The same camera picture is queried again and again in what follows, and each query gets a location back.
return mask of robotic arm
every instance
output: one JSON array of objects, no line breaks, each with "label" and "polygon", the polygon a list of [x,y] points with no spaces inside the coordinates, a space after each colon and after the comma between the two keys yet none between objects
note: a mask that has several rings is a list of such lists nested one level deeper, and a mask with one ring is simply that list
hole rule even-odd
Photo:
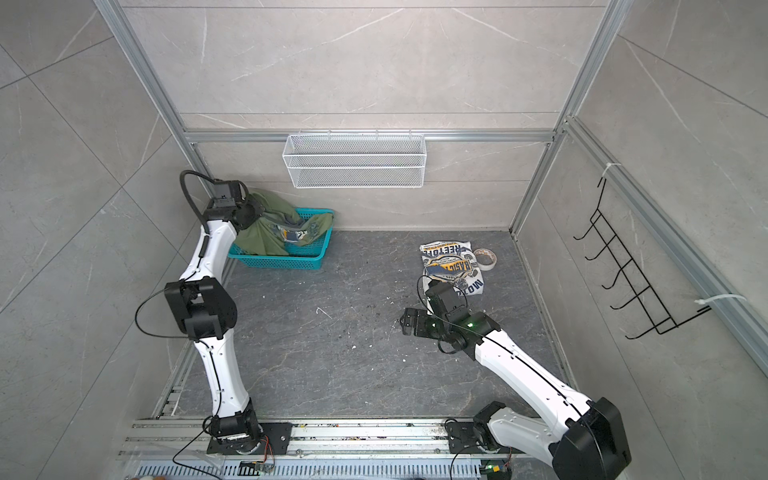
[{"label": "robotic arm", "polygon": [[428,310],[406,308],[400,323],[413,334],[450,343],[453,351],[501,377],[541,417],[520,415],[493,402],[474,418],[478,445],[512,447],[551,465],[561,480],[613,480],[631,461],[621,414],[566,386],[526,355],[483,312],[470,313],[453,285],[432,281]]},{"label": "robotic arm", "polygon": [[[203,213],[187,192],[184,178],[190,174],[213,185],[214,198]],[[185,170],[180,181],[184,196],[202,224],[192,261],[182,280],[165,286],[165,297],[179,330],[194,341],[205,366],[213,396],[208,452],[251,453],[260,445],[263,428],[237,368],[232,330],[237,323],[237,307],[219,279],[237,232],[248,228],[264,209],[247,199],[247,188],[238,180],[214,180]]]}]

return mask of black wire rack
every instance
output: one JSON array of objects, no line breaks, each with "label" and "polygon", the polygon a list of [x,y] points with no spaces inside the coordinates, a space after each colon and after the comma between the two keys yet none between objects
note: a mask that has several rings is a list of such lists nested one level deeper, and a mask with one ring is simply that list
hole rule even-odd
[{"label": "black wire rack", "polygon": [[[600,181],[598,182],[598,188],[601,189],[600,190],[600,198],[598,199],[598,206],[597,206],[597,208],[594,209],[593,214],[589,217],[590,226],[587,229],[587,231],[584,232],[584,235],[582,235],[581,237],[574,237],[574,239],[575,240],[583,240],[592,230],[594,230],[595,233],[598,234],[598,236],[600,237],[600,240],[603,243],[603,248],[594,257],[592,257],[592,258],[584,257],[584,258],[589,260],[589,261],[596,260],[604,251],[607,250],[609,252],[609,254],[611,255],[611,258],[613,258],[613,260],[616,263],[616,266],[618,267],[619,270],[616,272],[616,276],[614,277],[614,281],[611,283],[610,286],[605,286],[605,285],[601,285],[601,286],[604,289],[606,289],[606,290],[610,290],[614,286],[616,286],[616,282],[618,281],[619,276],[623,276],[624,279],[627,281],[627,284],[629,285],[629,287],[630,287],[630,289],[632,290],[632,293],[633,293],[633,296],[629,300],[627,300],[623,305],[621,305],[621,306],[613,306],[613,305],[611,305],[610,307],[613,310],[621,310],[624,307],[626,307],[627,305],[629,305],[630,303],[632,303],[633,301],[637,300],[639,302],[640,306],[642,307],[643,312],[645,313],[645,316],[650,321],[651,327],[649,329],[643,331],[642,333],[640,333],[640,334],[638,334],[636,336],[625,335],[625,337],[627,337],[630,340],[639,339],[640,337],[642,337],[646,333],[650,333],[652,330],[656,330],[656,333],[658,333],[659,335],[664,335],[665,333],[669,332],[670,330],[676,329],[676,328],[678,328],[678,327],[680,327],[680,326],[690,322],[691,320],[695,319],[696,317],[701,316],[701,315],[709,312],[710,310],[712,310],[711,307],[709,307],[709,306],[703,306],[702,308],[698,309],[694,315],[692,315],[691,317],[689,317],[689,318],[687,318],[687,319],[685,319],[685,320],[683,320],[681,322],[675,320],[674,317],[672,317],[672,314],[667,309],[667,306],[664,305],[663,301],[661,301],[661,298],[659,297],[659,294],[656,292],[656,289],[654,289],[653,285],[650,284],[650,281],[645,276],[645,273],[641,269],[640,265],[637,264],[637,261],[635,261],[634,257],[632,256],[632,253],[630,253],[629,249],[624,245],[624,241],[621,240],[621,238],[618,236],[618,233],[616,233],[616,230],[614,230],[614,228],[611,226],[611,223],[608,221],[608,219],[605,217],[605,215],[603,215],[603,213],[600,211],[600,204],[601,204],[601,202],[603,200],[603,193],[605,192],[605,178],[601,178],[600,179]],[[610,231],[609,234],[603,235],[603,233],[597,228],[596,224],[597,224],[597,222],[600,219],[602,219],[604,221],[605,225],[609,229],[609,231]],[[614,244],[614,249],[619,249],[619,248],[621,248],[621,249],[620,250],[615,250],[615,251],[612,250],[611,249],[611,244],[612,243]],[[617,258],[617,256],[622,257],[622,258],[626,257],[626,258],[629,258],[629,260],[627,260],[626,262],[624,262],[624,261],[620,262],[619,259]],[[632,283],[630,281],[629,276],[627,275],[627,269],[630,268],[631,266],[633,266],[635,269],[637,269],[637,272],[639,272],[640,275],[642,276],[642,279],[643,279],[643,282],[644,282],[644,286],[642,286],[642,288],[640,288],[635,283]],[[643,297],[641,296],[641,295],[645,294],[646,292],[648,292],[649,294],[653,295],[653,297],[656,299],[658,304],[661,306],[661,309],[663,310],[663,312],[660,314],[663,318],[660,321],[654,320],[654,315],[651,315],[651,313],[649,312],[647,301],[643,300]]]}]

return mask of roll of tape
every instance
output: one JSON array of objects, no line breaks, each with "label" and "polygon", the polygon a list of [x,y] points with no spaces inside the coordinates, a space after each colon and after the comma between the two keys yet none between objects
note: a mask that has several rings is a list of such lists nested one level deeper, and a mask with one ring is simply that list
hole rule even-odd
[{"label": "roll of tape", "polygon": [[[478,261],[478,268],[484,272],[487,272],[494,266],[496,266],[496,254],[488,250],[487,248],[478,248],[473,252],[475,254],[475,258]],[[480,261],[480,256],[484,255],[491,259],[490,263],[483,263]]]}]

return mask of wall-mounted basket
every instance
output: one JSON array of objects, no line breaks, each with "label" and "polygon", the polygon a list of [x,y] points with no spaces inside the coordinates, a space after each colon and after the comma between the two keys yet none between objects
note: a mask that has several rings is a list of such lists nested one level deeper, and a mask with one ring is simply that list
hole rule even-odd
[{"label": "wall-mounted basket", "polygon": [[296,188],[421,187],[427,147],[420,134],[293,134],[283,160]]}]

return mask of white zip tie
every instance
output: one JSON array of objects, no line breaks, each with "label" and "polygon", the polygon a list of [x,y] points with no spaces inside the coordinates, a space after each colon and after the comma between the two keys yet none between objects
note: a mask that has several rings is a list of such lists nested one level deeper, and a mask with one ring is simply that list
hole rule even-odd
[{"label": "white zip tie", "polygon": [[605,174],[608,172],[608,169],[613,167],[614,165],[621,166],[621,164],[612,164],[610,162],[605,164],[605,170],[603,170],[603,174],[601,175],[601,177],[605,177]]},{"label": "white zip tie", "polygon": [[694,300],[694,302],[698,303],[699,305],[705,305],[709,302],[713,302],[714,300],[720,300],[721,298],[737,298],[741,300],[746,300],[745,296],[736,295],[735,293],[722,293],[720,295],[711,296],[710,298]]}]

